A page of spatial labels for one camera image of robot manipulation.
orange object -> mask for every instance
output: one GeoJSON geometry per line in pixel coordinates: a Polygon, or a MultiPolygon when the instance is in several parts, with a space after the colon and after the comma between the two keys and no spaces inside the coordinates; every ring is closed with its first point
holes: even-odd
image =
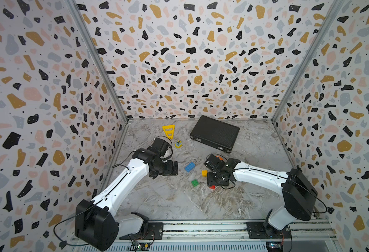
{"type": "Polygon", "coordinates": [[[173,133],[175,131],[175,125],[174,124],[162,126],[162,129],[163,129],[163,132],[165,133],[167,138],[173,139],[173,133]]]}

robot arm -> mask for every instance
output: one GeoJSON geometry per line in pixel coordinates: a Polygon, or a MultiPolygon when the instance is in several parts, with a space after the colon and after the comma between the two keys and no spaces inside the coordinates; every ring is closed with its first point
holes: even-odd
{"type": "Polygon", "coordinates": [[[168,148],[166,141],[155,138],[147,149],[134,152],[132,159],[118,177],[90,202],[82,200],[76,207],[75,235],[101,251],[110,247],[116,237],[133,234],[133,239],[146,235],[148,218],[138,213],[114,218],[123,200],[147,174],[177,175],[177,162],[162,158],[168,148]]]}
{"type": "Polygon", "coordinates": [[[264,227],[268,235],[272,236],[296,219],[310,220],[317,191],[300,170],[271,171],[238,159],[224,162],[214,155],[208,157],[204,164],[212,170],[207,173],[208,186],[228,186],[229,180],[248,182],[272,190],[283,197],[284,204],[271,210],[266,217],[264,227]]]}

gray marble surface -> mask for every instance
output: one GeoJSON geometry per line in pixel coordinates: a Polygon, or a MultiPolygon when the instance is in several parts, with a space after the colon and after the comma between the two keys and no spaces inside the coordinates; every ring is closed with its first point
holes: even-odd
{"type": "MultiPolygon", "coordinates": [[[[150,219],[265,219],[270,209],[282,204],[278,194],[250,183],[236,182],[233,189],[212,190],[201,173],[207,169],[203,163],[211,153],[270,170],[290,171],[292,166],[271,121],[227,121],[240,127],[231,154],[192,141],[190,132],[196,123],[196,120],[159,119],[130,122],[117,163],[131,151],[147,148],[156,136],[164,135],[164,125],[175,124],[172,142],[181,140],[183,146],[173,148],[172,160],[179,162],[178,176],[159,176],[154,180],[144,177],[123,201],[118,215],[136,211],[150,219]],[[187,173],[184,168],[190,162],[196,167],[187,173]],[[200,183],[195,188],[191,184],[194,179],[200,183]]],[[[110,181],[123,169],[115,168],[110,181]]]]}

terrazzo wallpaper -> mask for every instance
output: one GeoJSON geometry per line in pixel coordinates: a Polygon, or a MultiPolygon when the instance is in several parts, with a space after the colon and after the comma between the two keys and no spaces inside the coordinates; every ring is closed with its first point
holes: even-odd
{"type": "Polygon", "coordinates": [[[96,194],[122,127],[99,76],[64,2],[0,0],[0,251],[71,250],[53,227],[96,194]]]}
{"type": "Polygon", "coordinates": [[[271,118],[333,0],[77,0],[129,118],[271,118]]]}
{"type": "Polygon", "coordinates": [[[344,251],[369,252],[369,1],[345,1],[275,124],[344,251]]]}

mounting plate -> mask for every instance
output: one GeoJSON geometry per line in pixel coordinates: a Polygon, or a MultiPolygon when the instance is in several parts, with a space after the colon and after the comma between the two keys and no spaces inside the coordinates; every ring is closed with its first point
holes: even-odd
{"type": "Polygon", "coordinates": [[[249,234],[249,239],[282,239],[282,234],[284,235],[284,238],[291,238],[291,232],[288,225],[286,225],[281,231],[278,231],[274,237],[270,237],[268,234],[266,234],[263,223],[264,222],[262,221],[246,222],[246,229],[247,233],[249,234]]]}
{"type": "MultiPolygon", "coordinates": [[[[162,234],[163,234],[163,222],[150,222],[148,225],[148,232],[147,235],[142,238],[141,240],[153,240],[155,233],[155,240],[161,240],[162,234]]],[[[128,235],[122,236],[119,238],[119,240],[130,240],[130,237],[128,235]]]]}

